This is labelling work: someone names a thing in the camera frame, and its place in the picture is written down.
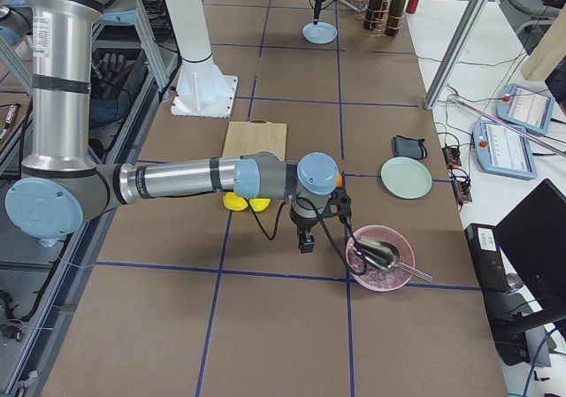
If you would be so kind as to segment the yellow lemon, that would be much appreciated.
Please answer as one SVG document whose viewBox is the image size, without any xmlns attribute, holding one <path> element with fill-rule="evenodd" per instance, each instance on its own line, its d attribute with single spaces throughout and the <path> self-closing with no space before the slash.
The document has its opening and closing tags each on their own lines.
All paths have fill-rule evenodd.
<svg viewBox="0 0 566 397">
<path fill-rule="evenodd" d="M 222 196 L 222 203 L 226 209 L 231 211 L 243 211 L 249 206 L 245 198 L 238 196 L 234 192 L 225 193 Z"/>
<path fill-rule="evenodd" d="M 250 198 L 249 199 L 249 207 L 254 212 L 262 212 L 265 211 L 271 204 L 271 199 L 269 198 Z"/>
</svg>

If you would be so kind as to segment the dark wine bottle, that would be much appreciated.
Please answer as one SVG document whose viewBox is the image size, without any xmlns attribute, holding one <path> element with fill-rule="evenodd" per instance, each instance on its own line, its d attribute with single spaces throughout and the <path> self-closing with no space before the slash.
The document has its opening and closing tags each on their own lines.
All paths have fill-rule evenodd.
<svg viewBox="0 0 566 397">
<path fill-rule="evenodd" d="M 363 28 L 365 30 L 373 30 L 375 28 L 382 3 L 383 0 L 369 0 L 363 19 Z"/>
<path fill-rule="evenodd" d="M 406 0 L 391 0 L 386 21 L 385 35 L 395 37 L 400 29 L 400 22 Z"/>
</svg>

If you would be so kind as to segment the metal scoop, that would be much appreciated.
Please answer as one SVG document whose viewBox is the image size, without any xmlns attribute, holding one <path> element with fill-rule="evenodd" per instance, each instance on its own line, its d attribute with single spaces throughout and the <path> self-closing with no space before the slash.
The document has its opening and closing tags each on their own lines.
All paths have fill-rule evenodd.
<svg viewBox="0 0 566 397">
<path fill-rule="evenodd" d="M 431 275 L 402 262 L 399 250 L 394 245 L 366 236 L 360 237 L 357 242 L 358 250 L 356 252 L 370 267 L 385 272 L 399 268 L 425 282 L 432 283 Z"/>
</svg>

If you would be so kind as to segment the green plate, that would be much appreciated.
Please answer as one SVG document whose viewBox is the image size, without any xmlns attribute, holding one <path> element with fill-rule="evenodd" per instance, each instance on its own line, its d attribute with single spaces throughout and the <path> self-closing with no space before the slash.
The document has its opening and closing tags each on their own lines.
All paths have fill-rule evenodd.
<svg viewBox="0 0 566 397">
<path fill-rule="evenodd" d="M 386 189 L 402 199 L 417 199 L 432 189 L 432 175 L 417 160 L 393 157 L 381 167 L 381 179 Z"/>
</svg>

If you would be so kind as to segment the light blue plate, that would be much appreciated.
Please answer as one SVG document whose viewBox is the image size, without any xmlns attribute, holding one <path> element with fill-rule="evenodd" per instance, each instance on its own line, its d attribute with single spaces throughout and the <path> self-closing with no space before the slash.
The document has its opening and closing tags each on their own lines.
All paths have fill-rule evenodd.
<svg viewBox="0 0 566 397">
<path fill-rule="evenodd" d="M 302 35 L 307 42 L 313 44 L 328 44 L 337 37 L 337 28 L 329 23 L 319 21 L 308 23 L 302 28 Z"/>
</svg>

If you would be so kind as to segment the teach pendant far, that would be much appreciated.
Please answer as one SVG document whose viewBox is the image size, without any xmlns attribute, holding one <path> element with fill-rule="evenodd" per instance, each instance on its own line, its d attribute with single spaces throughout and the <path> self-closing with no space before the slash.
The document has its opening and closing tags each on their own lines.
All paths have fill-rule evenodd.
<svg viewBox="0 0 566 397">
<path fill-rule="evenodd" d="M 496 106 L 498 118 L 524 127 L 537 135 L 545 135 L 555 107 L 555 99 L 546 90 L 536 91 L 512 83 L 503 90 Z"/>
</svg>

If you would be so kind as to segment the black monitor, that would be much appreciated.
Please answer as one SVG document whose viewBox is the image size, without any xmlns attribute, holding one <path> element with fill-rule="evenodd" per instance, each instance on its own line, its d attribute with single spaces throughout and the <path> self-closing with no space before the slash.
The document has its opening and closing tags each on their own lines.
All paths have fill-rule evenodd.
<svg viewBox="0 0 566 397">
<path fill-rule="evenodd" d="M 543 307 L 565 302 L 565 195 L 550 179 L 496 225 L 494 236 Z"/>
</svg>

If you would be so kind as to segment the yellow lemon right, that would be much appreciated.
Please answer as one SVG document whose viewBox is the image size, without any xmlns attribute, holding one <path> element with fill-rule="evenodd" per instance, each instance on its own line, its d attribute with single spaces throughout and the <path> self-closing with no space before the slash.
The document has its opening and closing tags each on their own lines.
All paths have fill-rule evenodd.
<svg viewBox="0 0 566 397">
<path fill-rule="evenodd" d="M 262 212 L 265 211 L 271 204 L 271 199 L 269 198 L 250 198 L 249 199 L 249 207 L 254 212 Z"/>
</svg>

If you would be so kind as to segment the yellow lemon left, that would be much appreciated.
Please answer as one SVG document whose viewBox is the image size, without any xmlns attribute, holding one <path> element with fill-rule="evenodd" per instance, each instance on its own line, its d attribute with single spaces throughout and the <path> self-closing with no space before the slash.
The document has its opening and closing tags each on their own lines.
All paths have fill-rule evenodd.
<svg viewBox="0 0 566 397">
<path fill-rule="evenodd" d="M 238 196 L 234 192 L 225 193 L 222 196 L 222 203 L 226 209 L 231 211 L 243 211 L 249 206 L 245 198 Z"/>
</svg>

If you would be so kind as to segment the teach pendant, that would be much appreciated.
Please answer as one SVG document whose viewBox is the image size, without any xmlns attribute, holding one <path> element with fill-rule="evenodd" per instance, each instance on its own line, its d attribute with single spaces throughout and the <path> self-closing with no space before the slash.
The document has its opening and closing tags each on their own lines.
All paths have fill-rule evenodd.
<svg viewBox="0 0 566 397">
<path fill-rule="evenodd" d="M 498 118 L 524 127 L 537 135 L 545 135 L 555 107 L 555 99 L 546 90 L 536 91 L 512 83 L 503 90 L 496 106 Z"/>
<path fill-rule="evenodd" d="M 502 126 L 478 120 L 473 143 L 480 168 L 487 173 L 516 179 L 536 179 L 537 170 L 530 143 L 518 132 L 521 126 Z"/>
</svg>

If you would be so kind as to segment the teach pendant near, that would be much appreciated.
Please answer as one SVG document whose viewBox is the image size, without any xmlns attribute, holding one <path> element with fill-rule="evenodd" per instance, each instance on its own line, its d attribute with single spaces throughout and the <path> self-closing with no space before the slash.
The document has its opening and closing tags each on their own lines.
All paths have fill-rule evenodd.
<svg viewBox="0 0 566 397">
<path fill-rule="evenodd" d="M 536 179 L 537 170 L 530 143 L 518 132 L 521 126 L 502 126 L 478 120 L 473 143 L 480 168 L 487 173 L 516 179 Z"/>
</svg>

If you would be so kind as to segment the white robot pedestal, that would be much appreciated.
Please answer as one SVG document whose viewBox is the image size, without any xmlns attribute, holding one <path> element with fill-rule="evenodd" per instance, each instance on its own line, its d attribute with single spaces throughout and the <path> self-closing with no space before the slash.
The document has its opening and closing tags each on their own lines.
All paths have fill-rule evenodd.
<svg viewBox="0 0 566 397">
<path fill-rule="evenodd" d="M 181 58 L 172 115 L 228 118 L 238 78 L 224 75 L 210 46 L 203 0 L 165 0 Z"/>
</svg>

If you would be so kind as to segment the pink rod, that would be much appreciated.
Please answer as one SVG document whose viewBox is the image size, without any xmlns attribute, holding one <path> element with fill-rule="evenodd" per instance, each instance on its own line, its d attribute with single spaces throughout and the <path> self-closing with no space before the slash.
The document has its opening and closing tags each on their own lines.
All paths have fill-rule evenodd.
<svg viewBox="0 0 566 397">
<path fill-rule="evenodd" d="M 560 157 L 565 157 L 565 152 L 558 149 L 557 147 L 551 145 L 550 143 L 547 143 L 545 141 L 542 141 L 540 138 L 537 138 L 534 135 L 528 134 L 527 132 L 523 132 L 522 130 L 519 130 L 516 127 L 513 127 L 512 125 L 506 123 L 505 121 L 503 121 L 500 118 L 497 118 L 494 115 L 488 114 L 464 101 L 462 101 L 460 98 L 456 97 L 456 96 L 449 96 L 447 98 L 449 100 L 449 102 L 454 103 L 456 105 L 460 105 L 463 108 L 469 110 L 469 111 L 473 111 L 474 113 L 478 114 L 480 117 L 483 118 L 487 118 L 488 120 L 492 121 L 493 123 L 497 124 L 498 126 L 503 126 L 505 128 L 507 128 L 508 130 L 510 130 L 513 133 L 518 134 L 519 136 L 525 138 L 528 141 L 534 142 L 537 145 L 539 145 L 540 147 L 543 147 L 544 149 L 547 149 L 549 151 L 551 151 L 552 153 L 560 156 Z"/>
</svg>

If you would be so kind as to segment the dark grey folded cloth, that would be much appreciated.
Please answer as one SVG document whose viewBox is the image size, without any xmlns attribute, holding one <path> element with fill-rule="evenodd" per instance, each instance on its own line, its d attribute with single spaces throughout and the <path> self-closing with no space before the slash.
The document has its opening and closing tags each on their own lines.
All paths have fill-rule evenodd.
<svg viewBox="0 0 566 397">
<path fill-rule="evenodd" d="M 392 138 L 393 152 L 396 157 L 424 160 L 428 156 L 425 139 L 408 138 L 396 135 Z"/>
</svg>

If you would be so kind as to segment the dark wine bottle front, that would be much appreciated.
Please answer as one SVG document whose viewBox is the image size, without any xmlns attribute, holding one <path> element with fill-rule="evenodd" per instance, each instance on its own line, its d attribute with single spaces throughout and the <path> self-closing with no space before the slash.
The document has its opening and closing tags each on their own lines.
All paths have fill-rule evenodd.
<svg viewBox="0 0 566 397">
<path fill-rule="evenodd" d="M 395 37 L 400 29 L 400 22 L 406 0 L 391 0 L 386 21 L 385 35 Z"/>
</svg>

